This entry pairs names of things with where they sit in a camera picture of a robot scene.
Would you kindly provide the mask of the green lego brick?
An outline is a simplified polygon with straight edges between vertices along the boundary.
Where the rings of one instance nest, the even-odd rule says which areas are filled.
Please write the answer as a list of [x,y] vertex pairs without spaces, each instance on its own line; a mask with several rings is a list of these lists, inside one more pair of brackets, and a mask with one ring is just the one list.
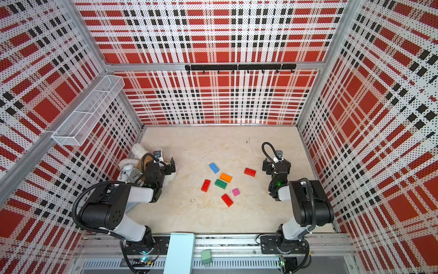
[[225,181],[222,181],[220,179],[217,179],[214,183],[215,186],[220,187],[221,189],[225,190],[227,188],[228,183]]

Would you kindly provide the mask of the blue lego brick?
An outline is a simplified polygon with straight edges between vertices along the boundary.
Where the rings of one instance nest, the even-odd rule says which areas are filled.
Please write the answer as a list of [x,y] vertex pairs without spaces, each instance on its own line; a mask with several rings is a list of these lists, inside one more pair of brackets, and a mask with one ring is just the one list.
[[218,166],[215,163],[211,163],[209,165],[209,168],[212,170],[212,172],[214,174],[217,174],[220,171],[220,169],[218,168]]

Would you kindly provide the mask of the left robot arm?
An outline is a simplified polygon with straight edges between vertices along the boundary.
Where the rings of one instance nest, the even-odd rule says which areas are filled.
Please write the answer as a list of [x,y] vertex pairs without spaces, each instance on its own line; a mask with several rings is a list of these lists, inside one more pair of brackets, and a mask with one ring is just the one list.
[[72,207],[74,223],[81,229],[113,236],[147,253],[157,244],[150,227],[125,213],[130,203],[156,203],[163,192],[165,177],[176,172],[174,159],[163,161],[147,153],[138,169],[125,164],[117,181],[97,183],[85,189]]

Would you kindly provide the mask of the orange lego brick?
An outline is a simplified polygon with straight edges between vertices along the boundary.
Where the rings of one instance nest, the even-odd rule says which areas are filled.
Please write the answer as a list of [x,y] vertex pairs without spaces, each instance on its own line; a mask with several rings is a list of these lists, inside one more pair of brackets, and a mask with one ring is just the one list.
[[222,173],[222,174],[220,175],[220,179],[221,179],[222,181],[225,181],[225,182],[227,182],[227,183],[230,183],[230,182],[232,181],[233,177],[230,176],[230,175],[228,175],[228,174]]

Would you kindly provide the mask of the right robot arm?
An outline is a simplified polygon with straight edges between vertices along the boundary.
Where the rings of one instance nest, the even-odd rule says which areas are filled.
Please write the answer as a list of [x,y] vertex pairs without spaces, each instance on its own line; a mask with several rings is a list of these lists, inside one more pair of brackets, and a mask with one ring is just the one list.
[[271,252],[293,253],[305,250],[303,239],[316,227],[332,223],[334,210],[319,180],[288,180],[291,164],[286,160],[273,163],[265,159],[262,170],[271,176],[269,195],[277,202],[292,204],[293,217],[279,225],[275,248]]

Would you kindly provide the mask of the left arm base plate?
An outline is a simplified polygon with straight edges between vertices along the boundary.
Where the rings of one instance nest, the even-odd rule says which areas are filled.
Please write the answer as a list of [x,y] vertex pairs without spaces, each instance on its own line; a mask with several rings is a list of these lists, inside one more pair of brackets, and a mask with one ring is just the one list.
[[152,238],[154,244],[152,248],[147,248],[138,243],[128,242],[125,245],[127,255],[166,255],[169,248],[170,235],[153,235]]

